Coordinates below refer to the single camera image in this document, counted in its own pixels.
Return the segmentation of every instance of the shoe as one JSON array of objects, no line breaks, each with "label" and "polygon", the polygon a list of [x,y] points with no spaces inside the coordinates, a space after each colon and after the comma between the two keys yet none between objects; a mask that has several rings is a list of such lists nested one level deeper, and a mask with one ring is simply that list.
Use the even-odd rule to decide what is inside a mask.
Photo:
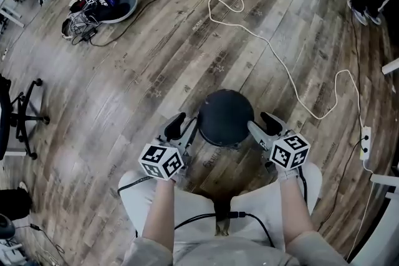
[{"label": "shoe", "polygon": [[356,9],[352,8],[351,0],[347,1],[348,7],[351,8],[352,12],[355,14],[356,19],[363,25],[367,26],[367,18],[361,12],[358,12]]},{"label": "shoe", "polygon": [[28,193],[27,186],[24,182],[19,182],[19,188],[25,190]]},{"label": "shoe", "polygon": [[364,12],[364,14],[365,14],[365,16],[367,17],[367,18],[369,18],[372,22],[374,22],[376,25],[380,25],[381,24],[381,18],[380,17],[372,17],[371,15],[370,15],[370,13],[368,12],[368,10],[366,9],[365,10],[365,12]]}]

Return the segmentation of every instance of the knee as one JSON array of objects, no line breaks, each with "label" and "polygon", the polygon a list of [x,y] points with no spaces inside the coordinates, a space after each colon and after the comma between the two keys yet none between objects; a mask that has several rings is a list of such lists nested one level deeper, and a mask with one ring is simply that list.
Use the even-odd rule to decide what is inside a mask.
[{"label": "knee", "polygon": [[127,171],[120,178],[118,188],[122,188],[123,186],[133,183],[143,177],[145,177],[145,174],[141,171]]}]

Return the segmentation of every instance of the forearm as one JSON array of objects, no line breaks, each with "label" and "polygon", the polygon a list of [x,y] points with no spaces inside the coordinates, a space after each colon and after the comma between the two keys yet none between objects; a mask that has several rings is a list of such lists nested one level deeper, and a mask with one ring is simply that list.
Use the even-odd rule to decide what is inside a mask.
[{"label": "forearm", "polygon": [[282,230],[284,242],[288,245],[298,235],[313,230],[309,211],[296,178],[280,183]]},{"label": "forearm", "polygon": [[173,253],[175,238],[175,182],[158,180],[155,197],[144,224],[143,237]]}]

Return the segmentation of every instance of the black office chair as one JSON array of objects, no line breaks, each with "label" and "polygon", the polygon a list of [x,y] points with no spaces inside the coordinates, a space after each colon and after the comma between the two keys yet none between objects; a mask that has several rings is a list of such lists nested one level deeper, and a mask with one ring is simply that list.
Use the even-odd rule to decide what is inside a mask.
[{"label": "black office chair", "polygon": [[[10,126],[16,127],[16,138],[25,144],[26,153],[32,158],[37,159],[37,154],[31,152],[29,146],[29,140],[26,132],[25,122],[26,121],[41,121],[44,124],[50,123],[48,116],[30,116],[26,115],[26,109],[29,104],[29,99],[33,87],[37,85],[40,87],[43,81],[37,79],[32,81],[29,86],[26,95],[21,92],[12,102],[10,101],[9,89],[11,87],[11,81],[0,75],[0,106],[1,106],[1,117],[0,117],[0,160],[3,159],[7,151],[7,144],[9,138]],[[13,105],[17,102],[17,113],[13,113]]]}]

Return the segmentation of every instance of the electrical outlet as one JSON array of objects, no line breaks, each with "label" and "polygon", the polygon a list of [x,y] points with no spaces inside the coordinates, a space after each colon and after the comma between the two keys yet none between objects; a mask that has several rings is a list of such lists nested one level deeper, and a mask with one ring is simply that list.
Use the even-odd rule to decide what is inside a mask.
[{"label": "electrical outlet", "polygon": [[362,128],[362,140],[360,144],[362,145],[362,149],[360,150],[360,159],[362,161],[368,160],[372,145],[372,129],[369,126]]}]

